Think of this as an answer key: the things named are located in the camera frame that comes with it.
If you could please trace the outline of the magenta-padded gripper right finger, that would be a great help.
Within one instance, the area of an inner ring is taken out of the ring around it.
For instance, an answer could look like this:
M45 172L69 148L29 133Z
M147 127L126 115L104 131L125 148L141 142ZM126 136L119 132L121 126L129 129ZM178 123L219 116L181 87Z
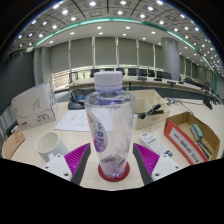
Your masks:
M145 185L182 169L169 155L158 155L137 143L133 144L133 154Z

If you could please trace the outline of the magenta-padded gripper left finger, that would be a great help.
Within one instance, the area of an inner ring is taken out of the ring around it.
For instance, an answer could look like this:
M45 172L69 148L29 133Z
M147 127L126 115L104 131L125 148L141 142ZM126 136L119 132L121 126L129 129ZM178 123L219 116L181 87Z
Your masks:
M91 146L87 143L66 155L57 154L43 166L43 170L79 185L90 154Z

